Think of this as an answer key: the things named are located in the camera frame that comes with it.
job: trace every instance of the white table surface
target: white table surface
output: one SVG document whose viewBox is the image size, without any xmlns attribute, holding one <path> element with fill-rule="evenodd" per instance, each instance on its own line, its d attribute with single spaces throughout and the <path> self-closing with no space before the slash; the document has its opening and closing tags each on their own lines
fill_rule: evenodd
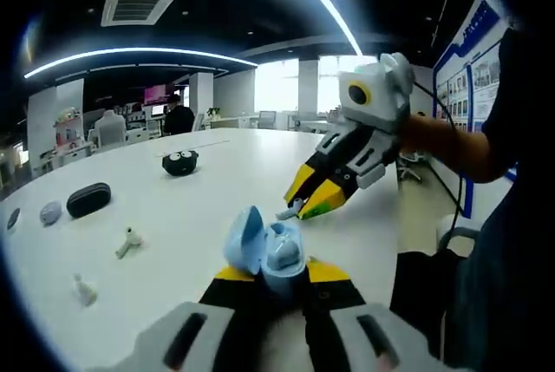
<svg viewBox="0 0 555 372">
<path fill-rule="evenodd" d="M 198 301 L 226 262 L 222 247 L 239 211 L 256 205 L 266 223 L 285 208 L 283 196 L 322 135 L 259 129 L 216 129 L 122 147 L 64 166 L 3 202 L 4 220 L 21 207 L 16 231 L 3 235 L 8 266 L 23 303 L 53 349 L 70 367 L 108 366 L 128 356 L 137 335 L 185 301 Z M 171 178 L 164 153 L 195 148 L 198 168 Z M 111 203 L 72 220 L 68 196 L 104 181 Z M 40 209 L 59 200 L 64 214 L 42 227 Z M 368 302 L 389 305 L 395 279 L 397 181 L 382 179 L 342 208 L 301 226 L 307 256 L 347 271 Z M 118 260 L 115 250 L 132 226 L 144 249 Z M 80 273 L 98 290 L 81 307 L 73 290 Z M 310 370 L 300 314 L 277 323 L 267 338 L 264 370 Z M 282 356 L 275 362 L 276 354 Z"/>
</svg>

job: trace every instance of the person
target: person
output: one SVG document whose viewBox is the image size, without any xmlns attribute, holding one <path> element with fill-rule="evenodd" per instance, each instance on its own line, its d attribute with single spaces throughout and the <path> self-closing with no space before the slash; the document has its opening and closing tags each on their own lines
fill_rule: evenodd
<svg viewBox="0 0 555 372">
<path fill-rule="evenodd" d="M 543 148 L 550 148 L 538 144 L 551 138 L 552 129 L 537 108 L 552 110 L 545 91 L 550 66 L 539 59 L 551 54 L 553 44 L 538 0 L 486 1 L 508 29 L 499 46 L 497 97 L 482 132 L 456 130 L 454 136 L 446 122 L 411 115 L 399 136 L 405 149 L 429 152 L 474 183 L 499 179 L 518 163 L 516 180 L 468 258 L 449 250 L 431 257 L 399 255 L 390 309 L 428 338 L 435 355 L 447 311 L 444 348 L 450 366 L 534 370 L 548 354 L 540 346 L 549 338 L 539 330 L 551 316 L 542 310 L 551 284 L 550 246 L 543 243 L 551 221 L 542 186 L 550 177 L 540 171 Z M 536 103 L 539 97 L 542 102 Z"/>
<path fill-rule="evenodd" d="M 180 97 L 171 95 L 167 102 L 168 112 L 164 123 L 164 133 L 184 134 L 193 130 L 194 113 L 190 108 L 180 105 Z"/>
</svg>

